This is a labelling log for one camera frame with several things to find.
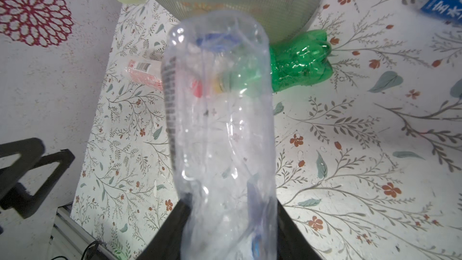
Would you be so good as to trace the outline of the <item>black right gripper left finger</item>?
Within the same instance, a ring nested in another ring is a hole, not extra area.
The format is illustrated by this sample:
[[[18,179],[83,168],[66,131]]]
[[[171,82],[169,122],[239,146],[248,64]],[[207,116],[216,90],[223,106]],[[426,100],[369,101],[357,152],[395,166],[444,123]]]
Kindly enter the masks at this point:
[[[185,257],[180,255],[180,247],[182,233],[190,214],[191,208],[185,201],[180,200],[137,259],[185,260]]]

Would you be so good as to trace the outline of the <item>green bottle yellow cap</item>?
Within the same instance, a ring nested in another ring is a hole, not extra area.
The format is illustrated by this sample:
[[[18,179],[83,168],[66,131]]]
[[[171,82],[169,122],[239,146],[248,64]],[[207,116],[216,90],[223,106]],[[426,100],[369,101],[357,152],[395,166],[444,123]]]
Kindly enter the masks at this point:
[[[291,40],[272,44],[269,52],[274,93],[319,84],[333,75],[328,60],[332,46],[325,30],[307,31]]]

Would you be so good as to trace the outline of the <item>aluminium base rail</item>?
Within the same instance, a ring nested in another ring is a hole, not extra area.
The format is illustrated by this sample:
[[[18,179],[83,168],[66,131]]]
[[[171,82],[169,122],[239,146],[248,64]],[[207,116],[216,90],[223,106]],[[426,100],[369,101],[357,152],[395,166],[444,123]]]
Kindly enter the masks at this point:
[[[114,260],[115,256],[71,218],[72,205],[57,209],[47,258],[49,260]]]

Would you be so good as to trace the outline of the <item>clear crushed water bottle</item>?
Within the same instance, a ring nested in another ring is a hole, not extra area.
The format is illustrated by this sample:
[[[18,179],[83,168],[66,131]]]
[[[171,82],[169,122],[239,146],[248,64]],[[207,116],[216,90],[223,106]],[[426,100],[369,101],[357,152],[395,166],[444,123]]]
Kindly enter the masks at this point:
[[[220,10],[167,37],[162,85],[184,260],[277,257],[276,152],[268,37]]]

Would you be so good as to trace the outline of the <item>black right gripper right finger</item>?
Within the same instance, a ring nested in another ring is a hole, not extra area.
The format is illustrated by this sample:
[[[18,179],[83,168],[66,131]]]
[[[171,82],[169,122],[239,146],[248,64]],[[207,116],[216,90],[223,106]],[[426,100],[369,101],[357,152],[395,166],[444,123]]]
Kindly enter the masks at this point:
[[[321,260],[279,201],[277,224],[277,260]]]

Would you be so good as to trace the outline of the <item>clear bottle red cap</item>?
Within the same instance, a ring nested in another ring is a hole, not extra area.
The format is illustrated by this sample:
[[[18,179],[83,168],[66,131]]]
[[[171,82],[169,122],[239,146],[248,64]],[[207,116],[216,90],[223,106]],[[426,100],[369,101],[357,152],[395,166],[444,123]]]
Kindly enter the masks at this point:
[[[143,58],[128,58],[124,74],[132,82],[163,91],[160,61]]]

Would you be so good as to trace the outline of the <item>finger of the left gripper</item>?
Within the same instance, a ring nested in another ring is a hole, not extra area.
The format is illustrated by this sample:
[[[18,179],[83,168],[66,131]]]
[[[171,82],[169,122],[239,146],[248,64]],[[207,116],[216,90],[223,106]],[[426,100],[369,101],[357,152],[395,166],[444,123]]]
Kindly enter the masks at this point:
[[[11,209],[23,219],[30,218],[44,204],[74,160],[74,154],[68,149],[42,156],[1,199],[1,211]]]
[[[28,138],[1,145],[1,158],[19,155],[19,158],[10,166],[1,169],[1,199],[17,184],[38,162],[45,146],[39,138]]]

